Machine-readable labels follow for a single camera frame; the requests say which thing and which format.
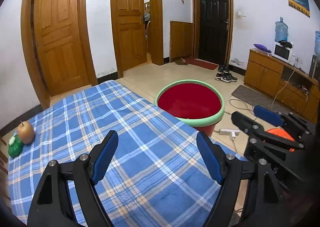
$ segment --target orange disc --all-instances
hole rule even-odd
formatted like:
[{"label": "orange disc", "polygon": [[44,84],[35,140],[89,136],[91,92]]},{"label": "orange disc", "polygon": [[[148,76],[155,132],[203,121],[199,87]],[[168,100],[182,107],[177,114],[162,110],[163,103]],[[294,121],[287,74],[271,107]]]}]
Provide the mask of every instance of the orange disc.
[{"label": "orange disc", "polygon": [[273,129],[269,129],[266,132],[277,135],[279,137],[291,140],[291,141],[295,141],[294,138],[292,138],[289,133],[287,133],[285,130],[283,129],[278,129],[278,128],[273,128]]}]

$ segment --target plaid pattern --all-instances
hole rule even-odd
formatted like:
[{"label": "plaid pattern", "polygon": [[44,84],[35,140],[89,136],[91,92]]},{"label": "plaid pattern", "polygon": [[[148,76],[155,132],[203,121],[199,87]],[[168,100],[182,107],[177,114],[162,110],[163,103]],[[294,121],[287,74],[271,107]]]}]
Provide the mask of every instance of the plaid pattern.
[{"label": "plaid pattern", "polygon": [[[95,188],[115,226],[202,226],[219,193],[197,149],[198,131],[115,81],[69,96],[30,123],[34,142],[9,161],[12,210],[25,223],[47,163],[89,153],[109,130],[119,145]],[[73,181],[69,189],[86,225]]]}]

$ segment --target wall picture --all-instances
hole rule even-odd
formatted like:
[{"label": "wall picture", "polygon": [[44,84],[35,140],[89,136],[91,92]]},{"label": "wall picture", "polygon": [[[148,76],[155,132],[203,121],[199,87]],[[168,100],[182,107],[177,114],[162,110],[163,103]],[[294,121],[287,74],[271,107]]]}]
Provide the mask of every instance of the wall picture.
[{"label": "wall picture", "polygon": [[310,18],[310,9],[308,0],[288,0],[289,6],[302,12],[304,15]]}]

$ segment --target tv stand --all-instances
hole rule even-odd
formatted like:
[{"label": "tv stand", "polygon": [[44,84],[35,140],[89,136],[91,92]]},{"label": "tv stand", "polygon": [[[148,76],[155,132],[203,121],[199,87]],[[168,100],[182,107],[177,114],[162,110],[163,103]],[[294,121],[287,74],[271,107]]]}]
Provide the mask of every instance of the tv stand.
[{"label": "tv stand", "polygon": [[286,85],[276,99],[307,120],[316,123],[320,99],[318,81],[298,68],[268,56],[258,49],[250,49],[244,84],[272,98]]}]

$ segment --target pair of shoes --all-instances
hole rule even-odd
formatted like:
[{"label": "pair of shoes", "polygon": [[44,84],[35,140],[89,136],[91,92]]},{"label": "pair of shoes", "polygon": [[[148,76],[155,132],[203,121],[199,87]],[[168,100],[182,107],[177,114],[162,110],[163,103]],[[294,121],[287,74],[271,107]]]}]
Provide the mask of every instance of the pair of shoes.
[{"label": "pair of shoes", "polygon": [[228,73],[228,72],[230,72],[230,69],[227,68],[225,65],[219,65],[218,72],[220,72],[220,73],[223,73],[223,72]]},{"label": "pair of shoes", "polygon": [[181,58],[175,61],[177,65],[188,65],[185,59]]},{"label": "pair of shoes", "polygon": [[230,83],[230,82],[237,82],[238,78],[232,76],[231,73],[217,73],[216,75],[216,79],[226,82],[226,83]]}]

